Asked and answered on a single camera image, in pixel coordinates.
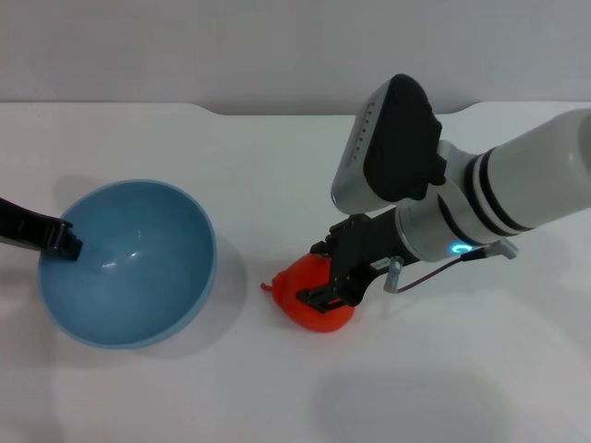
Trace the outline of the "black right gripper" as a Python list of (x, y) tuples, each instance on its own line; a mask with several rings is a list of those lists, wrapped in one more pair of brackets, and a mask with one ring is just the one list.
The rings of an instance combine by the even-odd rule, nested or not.
[(398, 232), (396, 215), (396, 210), (375, 218), (360, 214), (349, 217), (340, 229), (332, 228), (327, 241), (309, 249), (315, 257), (332, 259), (330, 284), (303, 289), (295, 298), (321, 314), (344, 305), (359, 305), (369, 285), (388, 271), (377, 269), (378, 261), (399, 257), (405, 265), (414, 264), (416, 256)]

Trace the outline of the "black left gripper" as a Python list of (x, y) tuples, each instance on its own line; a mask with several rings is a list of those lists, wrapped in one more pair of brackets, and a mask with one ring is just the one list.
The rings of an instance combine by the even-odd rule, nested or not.
[(1, 242), (31, 250), (48, 250), (54, 242), (54, 254), (62, 259), (76, 261), (83, 242), (72, 232), (68, 221), (26, 210), (1, 199)]

